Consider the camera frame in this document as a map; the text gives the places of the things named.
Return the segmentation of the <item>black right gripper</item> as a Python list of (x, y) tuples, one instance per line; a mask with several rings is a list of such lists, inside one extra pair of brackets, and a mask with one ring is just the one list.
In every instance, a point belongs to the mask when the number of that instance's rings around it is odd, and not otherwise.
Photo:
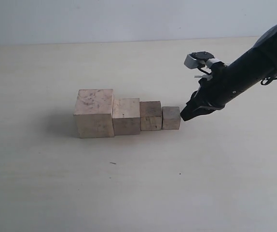
[(232, 78), (227, 74), (228, 66), (224, 63), (214, 63), (210, 69), (211, 78), (203, 77), (198, 81), (199, 89), (192, 94), (180, 112), (183, 121), (221, 110), (240, 94), (239, 88), (234, 86)]

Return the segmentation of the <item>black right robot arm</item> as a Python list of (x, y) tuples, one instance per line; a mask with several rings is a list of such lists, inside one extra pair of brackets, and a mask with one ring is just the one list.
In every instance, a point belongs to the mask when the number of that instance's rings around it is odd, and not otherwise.
[(199, 89), (181, 111), (181, 118), (188, 121), (222, 110), (228, 102), (256, 83), (266, 86), (277, 80), (277, 24), (229, 65), (206, 51), (188, 54), (184, 65), (204, 74), (198, 76)]

